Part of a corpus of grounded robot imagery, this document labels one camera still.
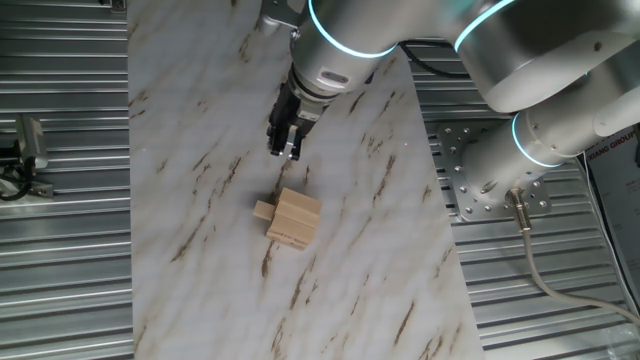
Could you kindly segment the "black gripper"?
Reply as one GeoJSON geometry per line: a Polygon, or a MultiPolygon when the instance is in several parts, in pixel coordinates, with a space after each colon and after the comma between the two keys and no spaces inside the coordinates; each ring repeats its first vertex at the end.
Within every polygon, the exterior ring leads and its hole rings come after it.
{"type": "Polygon", "coordinates": [[[280,84],[276,103],[268,118],[267,135],[271,155],[282,156],[287,144],[288,158],[293,161],[299,160],[304,139],[301,131],[310,133],[315,125],[314,120],[298,119],[297,112],[303,100],[320,102],[320,98],[313,92],[307,92],[306,88],[291,89],[289,82],[280,84]]]}

